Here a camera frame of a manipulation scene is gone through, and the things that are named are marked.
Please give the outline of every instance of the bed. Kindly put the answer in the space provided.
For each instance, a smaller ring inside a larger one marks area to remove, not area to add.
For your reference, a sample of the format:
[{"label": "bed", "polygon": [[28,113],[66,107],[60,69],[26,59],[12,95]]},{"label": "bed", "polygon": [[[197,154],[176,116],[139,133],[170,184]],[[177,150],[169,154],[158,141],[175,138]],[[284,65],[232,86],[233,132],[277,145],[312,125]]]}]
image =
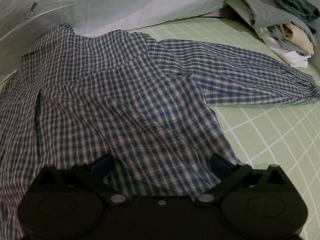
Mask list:
[{"label": "bed", "polygon": [[[217,18],[190,18],[146,27],[156,40],[186,39],[237,46],[265,53],[278,60],[249,27]],[[320,85],[320,72],[311,64],[301,71]],[[301,233],[304,239],[320,239],[320,102],[302,105],[209,106],[236,156],[254,168],[278,163],[302,195],[309,210]]]}]

